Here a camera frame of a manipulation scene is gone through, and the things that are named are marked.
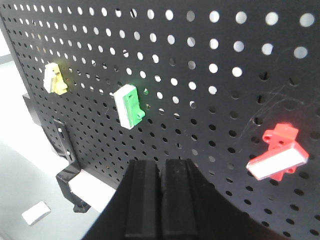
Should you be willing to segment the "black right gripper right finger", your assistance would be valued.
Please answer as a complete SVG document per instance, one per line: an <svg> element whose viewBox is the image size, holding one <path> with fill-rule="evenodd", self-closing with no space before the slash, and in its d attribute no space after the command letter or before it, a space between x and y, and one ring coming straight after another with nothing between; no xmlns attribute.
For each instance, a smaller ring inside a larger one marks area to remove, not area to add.
<svg viewBox="0 0 320 240"><path fill-rule="evenodd" d="M197 238L198 229L186 161L168 159L161 176L164 238Z"/></svg>

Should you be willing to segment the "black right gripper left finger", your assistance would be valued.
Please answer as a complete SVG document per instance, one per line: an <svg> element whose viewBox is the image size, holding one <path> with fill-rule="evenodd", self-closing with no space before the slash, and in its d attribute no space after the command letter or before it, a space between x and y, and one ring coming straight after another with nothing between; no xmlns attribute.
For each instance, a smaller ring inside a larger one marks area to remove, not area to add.
<svg viewBox="0 0 320 240"><path fill-rule="evenodd" d="M150 160L134 163L130 190L126 238L159 236L159 172Z"/></svg>

